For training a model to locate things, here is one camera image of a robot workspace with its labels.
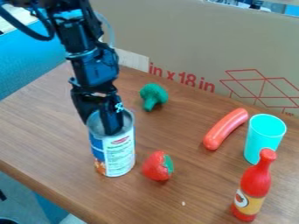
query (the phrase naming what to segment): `table surface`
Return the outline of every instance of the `table surface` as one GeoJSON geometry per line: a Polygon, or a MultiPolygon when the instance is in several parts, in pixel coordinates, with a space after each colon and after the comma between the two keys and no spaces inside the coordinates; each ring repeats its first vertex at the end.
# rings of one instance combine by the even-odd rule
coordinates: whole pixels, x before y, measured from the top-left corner
{"type": "MultiPolygon", "coordinates": [[[[250,115],[265,110],[123,68],[115,84],[136,115],[136,166],[122,177],[105,178],[94,170],[87,129],[69,96],[72,74],[64,64],[1,102],[0,171],[88,223],[239,223],[229,207],[249,166],[242,156],[247,125],[215,152],[201,141],[233,109],[244,107],[250,115]],[[138,91],[151,81],[165,86],[170,101],[147,113],[138,91]],[[173,178],[163,184],[140,172],[155,149],[168,152],[175,165],[173,178]]],[[[299,121],[281,117],[289,130],[254,223],[299,221],[299,121]]]]}

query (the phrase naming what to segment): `red bottle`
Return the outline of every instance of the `red bottle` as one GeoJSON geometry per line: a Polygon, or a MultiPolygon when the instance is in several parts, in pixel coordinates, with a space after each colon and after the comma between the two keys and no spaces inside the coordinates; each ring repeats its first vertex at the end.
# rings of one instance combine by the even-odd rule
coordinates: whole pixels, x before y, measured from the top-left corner
{"type": "Polygon", "coordinates": [[[270,149],[261,150],[261,160],[249,167],[243,174],[240,189],[232,204],[233,215],[242,221],[253,221],[260,211],[271,186],[269,166],[276,160],[276,153],[270,149]]]}

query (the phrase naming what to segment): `cardboard box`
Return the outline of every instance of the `cardboard box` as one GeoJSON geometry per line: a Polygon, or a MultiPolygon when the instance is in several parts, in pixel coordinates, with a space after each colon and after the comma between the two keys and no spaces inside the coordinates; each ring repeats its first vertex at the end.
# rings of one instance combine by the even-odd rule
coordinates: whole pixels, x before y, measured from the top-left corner
{"type": "Polygon", "coordinates": [[[92,3],[151,74],[299,115],[297,17],[198,0],[92,3]]]}

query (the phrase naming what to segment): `light blue cup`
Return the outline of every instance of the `light blue cup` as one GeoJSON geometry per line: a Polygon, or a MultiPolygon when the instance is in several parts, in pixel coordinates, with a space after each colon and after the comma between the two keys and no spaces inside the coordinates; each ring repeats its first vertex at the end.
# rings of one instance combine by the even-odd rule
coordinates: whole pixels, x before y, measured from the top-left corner
{"type": "Polygon", "coordinates": [[[244,157],[253,165],[260,161],[263,148],[276,151],[281,143],[287,125],[273,115],[258,114],[250,118],[245,142],[244,157]]]}

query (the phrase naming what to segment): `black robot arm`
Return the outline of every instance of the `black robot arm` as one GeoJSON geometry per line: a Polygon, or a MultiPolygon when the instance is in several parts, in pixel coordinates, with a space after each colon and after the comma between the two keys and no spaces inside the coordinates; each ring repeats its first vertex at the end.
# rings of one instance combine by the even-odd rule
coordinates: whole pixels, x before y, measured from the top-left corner
{"type": "Polygon", "coordinates": [[[107,135],[113,135],[123,126],[122,100],[113,81],[118,77],[118,56],[113,48],[99,41],[103,35],[101,21],[94,15],[88,0],[10,0],[16,6],[33,9],[49,36],[45,37],[21,25],[3,7],[0,16],[20,31],[39,40],[50,40],[57,33],[71,61],[75,77],[71,96],[82,121],[100,111],[107,135]],[[45,9],[45,17],[38,9],[45,9]]]}

